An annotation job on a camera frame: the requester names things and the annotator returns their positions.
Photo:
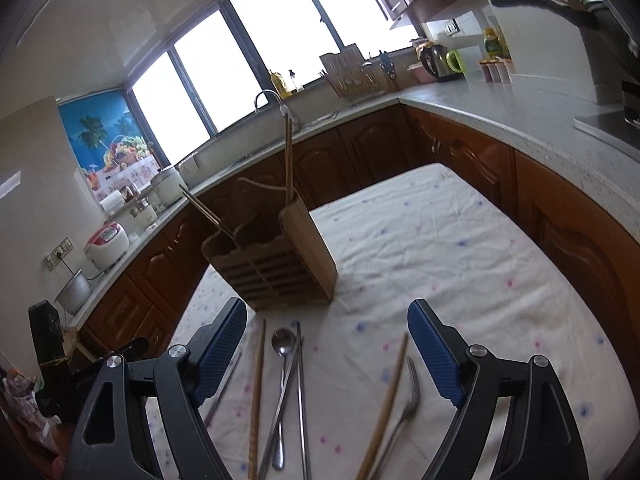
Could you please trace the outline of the steel fork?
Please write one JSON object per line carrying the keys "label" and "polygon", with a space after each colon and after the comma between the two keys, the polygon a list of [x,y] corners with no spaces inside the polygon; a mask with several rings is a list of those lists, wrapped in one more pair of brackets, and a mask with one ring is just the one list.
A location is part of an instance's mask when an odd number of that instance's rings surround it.
{"label": "steel fork", "polygon": [[407,358],[407,366],[409,375],[408,399],[400,413],[398,421],[393,426],[393,430],[388,437],[388,440],[383,448],[378,462],[373,468],[372,474],[370,475],[371,480],[378,480],[379,478],[381,478],[383,468],[388,460],[388,456],[390,456],[390,451],[392,450],[395,441],[399,436],[400,430],[403,426],[405,426],[407,422],[410,422],[410,420],[413,419],[421,403],[420,379],[418,376],[418,371],[416,370],[416,363],[413,361],[413,358],[411,356],[408,356]]}

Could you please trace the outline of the lower wooden kitchen cabinets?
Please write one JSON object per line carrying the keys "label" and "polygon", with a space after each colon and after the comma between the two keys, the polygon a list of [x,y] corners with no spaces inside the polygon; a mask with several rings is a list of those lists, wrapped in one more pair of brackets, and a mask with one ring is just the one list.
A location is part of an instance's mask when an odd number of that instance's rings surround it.
{"label": "lower wooden kitchen cabinets", "polygon": [[[600,205],[555,172],[486,134],[424,110],[395,105],[318,134],[293,148],[293,182],[309,209],[406,172],[421,178],[421,220],[405,252],[433,259],[430,280],[474,306],[504,309],[550,284],[555,269],[603,328],[632,386],[639,382],[639,245]],[[285,152],[203,194],[229,229],[236,179],[285,186]],[[221,232],[186,206],[126,265],[80,339],[114,349],[130,336],[153,351],[204,275],[201,246]]]}

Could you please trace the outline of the kitchen sink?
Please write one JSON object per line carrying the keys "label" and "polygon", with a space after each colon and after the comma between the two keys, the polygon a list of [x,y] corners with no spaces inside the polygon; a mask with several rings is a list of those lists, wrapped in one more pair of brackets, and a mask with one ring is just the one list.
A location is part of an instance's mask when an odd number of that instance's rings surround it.
{"label": "kitchen sink", "polygon": [[[314,120],[312,120],[311,122],[308,122],[308,124],[303,125],[302,128],[300,128],[296,133],[292,134],[292,139],[293,140],[297,140],[298,138],[301,138],[302,136],[304,136],[305,134],[307,134],[308,132],[317,130],[321,127],[326,126],[329,122],[332,122],[333,119],[336,119],[338,116],[338,111],[334,110],[331,113],[325,114],[320,116],[319,118],[316,118]],[[255,148],[253,151],[250,151],[242,156],[240,156],[239,158],[235,159],[233,162],[230,162],[230,164],[228,166],[225,166],[224,168],[221,168],[220,172],[228,172],[231,171],[232,169],[242,166],[244,164],[244,162],[247,162],[248,160],[262,154],[265,152],[268,152],[269,150],[271,150],[272,148],[283,148],[284,147],[284,142],[285,142],[285,138],[284,136],[280,136],[279,139],[274,139],[272,141],[270,141],[269,143],[260,146],[259,148]]]}

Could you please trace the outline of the black box device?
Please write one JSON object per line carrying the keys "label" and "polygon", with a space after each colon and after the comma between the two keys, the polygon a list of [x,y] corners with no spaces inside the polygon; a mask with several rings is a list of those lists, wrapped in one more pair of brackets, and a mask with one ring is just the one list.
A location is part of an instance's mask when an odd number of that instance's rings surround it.
{"label": "black box device", "polygon": [[51,417],[58,414],[60,396],[70,380],[60,315],[48,300],[44,300],[28,309],[28,317],[43,380],[43,387],[36,393],[36,400],[41,413]]}

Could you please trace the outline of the aluminium pot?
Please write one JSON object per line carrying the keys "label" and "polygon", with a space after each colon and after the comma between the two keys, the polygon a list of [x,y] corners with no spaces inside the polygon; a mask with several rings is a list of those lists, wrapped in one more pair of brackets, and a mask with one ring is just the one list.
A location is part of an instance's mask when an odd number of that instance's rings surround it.
{"label": "aluminium pot", "polygon": [[63,286],[55,301],[70,315],[76,315],[88,301],[92,289],[84,272],[78,270]]}

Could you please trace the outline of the white red rice cooker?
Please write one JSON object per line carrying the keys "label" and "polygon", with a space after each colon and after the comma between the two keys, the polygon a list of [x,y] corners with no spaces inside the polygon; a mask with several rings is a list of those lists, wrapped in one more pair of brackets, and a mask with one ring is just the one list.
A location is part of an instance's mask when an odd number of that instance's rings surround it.
{"label": "white red rice cooker", "polygon": [[112,222],[91,235],[84,253],[97,269],[107,271],[126,254],[128,248],[129,238],[124,227]]}

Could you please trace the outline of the wooden chopstick patterned end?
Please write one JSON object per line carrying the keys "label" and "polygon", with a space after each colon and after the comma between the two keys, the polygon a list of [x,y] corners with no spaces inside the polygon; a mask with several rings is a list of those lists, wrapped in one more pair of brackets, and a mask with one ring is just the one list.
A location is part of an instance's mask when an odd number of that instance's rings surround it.
{"label": "wooden chopstick patterned end", "polygon": [[250,407],[250,440],[248,440],[247,479],[257,478],[260,404],[262,404],[262,370],[264,369],[265,338],[267,322],[262,321],[254,359],[252,406]]}

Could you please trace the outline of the steel spoon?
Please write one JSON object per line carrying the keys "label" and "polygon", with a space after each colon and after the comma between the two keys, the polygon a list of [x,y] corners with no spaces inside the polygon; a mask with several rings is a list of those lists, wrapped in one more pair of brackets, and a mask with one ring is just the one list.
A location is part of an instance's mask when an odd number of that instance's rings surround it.
{"label": "steel spoon", "polygon": [[[271,338],[273,350],[280,356],[282,360],[280,374],[280,392],[284,391],[286,368],[288,367],[288,358],[291,356],[295,346],[296,336],[289,328],[279,328]],[[276,431],[276,443],[272,452],[271,466],[276,471],[281,471],[285,466],[285,450],[283,441],[282,422],[278,422]]]}

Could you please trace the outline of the steel chopstick angled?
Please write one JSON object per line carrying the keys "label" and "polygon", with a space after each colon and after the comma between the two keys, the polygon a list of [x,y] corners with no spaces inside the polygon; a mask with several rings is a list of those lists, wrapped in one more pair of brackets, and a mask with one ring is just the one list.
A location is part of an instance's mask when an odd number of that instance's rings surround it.
{"label": "steel chopstick angled", "polygon": [[268,438],[264,448],[264,455],[262,456],[262,460],[260,461],[260,464],[259,464],[258,473],[257,473],[257,478],[259,480],[265,480],[265,478],[267,477],[268,470],[271,464],[271,456],[277,442],[278,425],[280,424],[280,422],[282,422],[286,400],[288,400],[288,393],[290,392],[293,375],[296,370],[297,361],[298,361],[299,352],[300,352],[300,340],[296,338],[294,342],[295,344],[293,347],[293,351],[290,356],[290,360],[288,361],[288,367],[286,368],[286,371],[285,371],[284,385],[279,394],[276,409],[274,410],[274,413],[273,413],[271,427],[270,427]]}

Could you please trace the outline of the steel chopstick straight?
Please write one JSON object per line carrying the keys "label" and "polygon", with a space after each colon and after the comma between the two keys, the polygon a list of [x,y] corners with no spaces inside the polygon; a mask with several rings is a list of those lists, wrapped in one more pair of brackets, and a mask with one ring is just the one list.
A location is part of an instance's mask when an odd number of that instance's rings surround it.
{"label": "steel chopstick straight", "polygon": [[299,423],[299,443],[300,459],[302,460],[302,473],[304,480],[311,479],[311,468],[309,459],[309,439],[306,414],[306,391],[304,374],[304,337],[302,324],[296,323],[296,336],[299,342],[299,352],[297,361],[297,401],[298,401],[298,423]]}

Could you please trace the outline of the wooden utensil holder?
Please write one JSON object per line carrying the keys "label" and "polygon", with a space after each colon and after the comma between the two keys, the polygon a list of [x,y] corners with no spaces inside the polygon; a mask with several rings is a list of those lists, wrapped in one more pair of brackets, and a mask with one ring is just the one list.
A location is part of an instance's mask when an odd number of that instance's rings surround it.
{"label": "wooden utensil holder", "polygon": [[296,190],[236,179],[240,223],[204,240],[208,263],[254,311],[330,304],[337,268]]}

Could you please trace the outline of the tropical fruit poster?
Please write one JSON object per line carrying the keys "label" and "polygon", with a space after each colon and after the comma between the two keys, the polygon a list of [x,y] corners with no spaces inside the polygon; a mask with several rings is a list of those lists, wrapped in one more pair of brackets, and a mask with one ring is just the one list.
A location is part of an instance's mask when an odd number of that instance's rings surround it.
{"label": "tropical fruit poster", "polygon": [[68,101],[58,112],[96,200],[125,186],[141,191],[151,184],[160,165],[121,91]]}

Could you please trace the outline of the white floral tablecloth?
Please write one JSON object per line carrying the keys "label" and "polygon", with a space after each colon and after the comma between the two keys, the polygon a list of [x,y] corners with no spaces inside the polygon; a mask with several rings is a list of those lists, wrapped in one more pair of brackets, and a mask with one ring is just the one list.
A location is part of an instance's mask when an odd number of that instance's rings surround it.
{"label": "white floral tablecloth", "polygon": [[248,468],[257,349],[265,351],[259,430],[279,396],[275,330],[300,330],[311,474],[351,479],[371,439],[406,337],[427,301],[442,322],[500,359],[546,356],[573,410],[590,477],[610,474],[639,430],[634,396],[608,335],[556,266],[454,173],[425,166],[314,211],[338,271],[329,306],[250,313],[242,356],[209,435],[235,479]]}

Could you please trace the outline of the sink faucet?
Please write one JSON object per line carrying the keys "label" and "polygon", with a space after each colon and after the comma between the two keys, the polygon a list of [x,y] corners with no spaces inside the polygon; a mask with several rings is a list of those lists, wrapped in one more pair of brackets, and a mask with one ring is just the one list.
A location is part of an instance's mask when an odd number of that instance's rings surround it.
{"label": "sink faucet", "polygon": [[300,122],[293,111],[285,104],[276,90],[260,89],[254,99],[254,111],[261,113],[267,108],[277,107],[280,115],[291,125],[292,133],[299,132]]}

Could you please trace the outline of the yellow bottle on sill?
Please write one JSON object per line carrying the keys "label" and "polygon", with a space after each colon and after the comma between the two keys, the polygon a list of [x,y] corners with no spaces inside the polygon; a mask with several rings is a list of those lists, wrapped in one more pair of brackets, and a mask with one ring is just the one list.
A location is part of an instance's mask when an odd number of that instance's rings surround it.
{"label": "yellow bottle on sill", "polygon": [[273,72],[270,70],[269,72],[270,80],[273,85],[274,90],[278,92],[278,95],[282,100],[288,99],[291,96],[290,90],[286,86],[286,82],[283,79],[282,75],[277,72]]}

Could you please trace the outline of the wooden dish rack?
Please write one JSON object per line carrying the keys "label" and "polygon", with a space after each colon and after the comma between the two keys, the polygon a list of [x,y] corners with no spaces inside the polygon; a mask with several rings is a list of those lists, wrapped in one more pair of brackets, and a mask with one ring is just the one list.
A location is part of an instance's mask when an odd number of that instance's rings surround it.
{"label": "wooden dish rack", "polygon": [[338,53],[320,56],[322,77],[342,99],[356,100],[384,90],[374,65],[367,61],[356,44]]}

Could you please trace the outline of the pink seasoning box set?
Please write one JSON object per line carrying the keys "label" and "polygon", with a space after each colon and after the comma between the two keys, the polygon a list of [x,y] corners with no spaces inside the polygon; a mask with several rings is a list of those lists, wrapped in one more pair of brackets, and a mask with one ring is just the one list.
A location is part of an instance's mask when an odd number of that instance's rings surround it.
{"label": "pink seasoning box set", "polygon": [[508,58],[479,60],[478,65],[487,82],[493,84],[510,84],[512,82],[513,63]]}

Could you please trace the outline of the pink plastic container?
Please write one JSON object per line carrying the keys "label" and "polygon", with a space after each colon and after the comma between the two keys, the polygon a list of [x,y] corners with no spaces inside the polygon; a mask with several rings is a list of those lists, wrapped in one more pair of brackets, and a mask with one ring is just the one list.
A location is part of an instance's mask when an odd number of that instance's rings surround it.
{"label": "pink plastic container", "polygon": [[411,64],[408,66],[407,70],[414,78],[416,78],[417,82],[420,82],[420,84],[432,84],[435,81],[434,77],[421,63]]}

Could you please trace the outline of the green label oil bottle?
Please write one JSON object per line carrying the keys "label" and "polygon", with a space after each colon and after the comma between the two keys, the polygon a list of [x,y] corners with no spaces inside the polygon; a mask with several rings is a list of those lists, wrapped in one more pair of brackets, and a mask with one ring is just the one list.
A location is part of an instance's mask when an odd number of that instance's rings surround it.
{"label": "green label oil bottle", "polygon": [[508,56],[508,51],[503,47],[502,42],[492,27],[484,28],[483,34],[485,51],[492,60],[506,58]]}

